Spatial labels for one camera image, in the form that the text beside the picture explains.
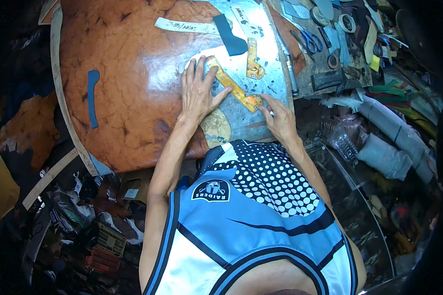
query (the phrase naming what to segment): white polka dots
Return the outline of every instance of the white polka dots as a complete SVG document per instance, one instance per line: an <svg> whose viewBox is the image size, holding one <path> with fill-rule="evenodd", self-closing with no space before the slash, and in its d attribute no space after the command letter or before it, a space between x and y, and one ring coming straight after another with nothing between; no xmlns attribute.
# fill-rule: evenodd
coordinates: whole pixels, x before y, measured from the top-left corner
<svg viewBox="0 0 443 295"><path fill-rule="evenodd" d="M319 197L296 169L283 146L243 140L233 145L238 161L217 163L211 170L236 168L231 183L244 196L276 210L282 217L307 216L318 206Z"/></svg>

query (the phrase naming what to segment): plastic crate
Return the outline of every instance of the plastic crate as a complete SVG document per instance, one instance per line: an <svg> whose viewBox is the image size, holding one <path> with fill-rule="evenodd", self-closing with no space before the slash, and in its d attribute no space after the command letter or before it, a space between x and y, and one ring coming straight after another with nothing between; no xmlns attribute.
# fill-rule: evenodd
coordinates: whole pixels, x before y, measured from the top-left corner
<svg viewBox="0 0 443 295"><path fill-rule="evenodd" d="M105 274L116 274L120 267L120 258L100 248L94 248L92 255L85 258L85 265L92 271Z"/></svg>
<svg viewBox="0 0 443 295"><path fill-rule="evenodd" d="M99 228L100 233L96 246L118 257L123 257L127 238L100 222Z"/></svg>

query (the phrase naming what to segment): hand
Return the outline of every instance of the hand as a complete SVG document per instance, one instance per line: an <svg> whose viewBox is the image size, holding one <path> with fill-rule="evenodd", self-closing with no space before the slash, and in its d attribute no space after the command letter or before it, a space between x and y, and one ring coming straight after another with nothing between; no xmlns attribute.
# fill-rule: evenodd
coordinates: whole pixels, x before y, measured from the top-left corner
<svg viewBox="0 0 443 295"><path fill-rule="evenodd" d="M268 103L267 108L259 107L266 119L267 128L279 140L281 145L288 147L298 141L300 137L297 135L295 127L294 112L280 100L272 98L268 94L261 94L260 96Z"/></svg>
<svg viewBox="0 0 443 295"><path fill-rule="evenodd" d="M182 112L179 117L194 119L197 126L233 90L224 88L216 97L212 96L212 83L218 67L211 67L204 80L205 56L201 56L195 68L195 59L180 77L182 91Z"/></svg>

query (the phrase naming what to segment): light blue jersey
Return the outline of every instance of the light blue jersey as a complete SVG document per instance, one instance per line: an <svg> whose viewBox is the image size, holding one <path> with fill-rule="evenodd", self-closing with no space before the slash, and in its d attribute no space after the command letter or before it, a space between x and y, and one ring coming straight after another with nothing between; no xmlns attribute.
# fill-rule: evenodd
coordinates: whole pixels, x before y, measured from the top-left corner
<svg viewBox="0 0 443 295"><path fill-rule="evenodd" d="M280 259L304 271L318 294L356 293L348 240L285 150L227 143L194 184L171 194L144 294L225 294L250 269Z"/></svg>

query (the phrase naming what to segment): person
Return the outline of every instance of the person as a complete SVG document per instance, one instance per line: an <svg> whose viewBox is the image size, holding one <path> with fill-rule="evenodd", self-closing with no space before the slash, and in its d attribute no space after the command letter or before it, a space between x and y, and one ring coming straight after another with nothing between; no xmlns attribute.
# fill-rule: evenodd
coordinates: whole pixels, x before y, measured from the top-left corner
<svg viewBox="0 0 443 295"><path fill-rule="evenodd" d="M357 294L366 281L361 253L281 101L262 94L268 106L259 106L280 145L215 147L195 182L174 192L191 137L232 90L211 95L217 67L204 79L205 60L192 59L181 75L182 112L149 186L142 293Z"/></svg>

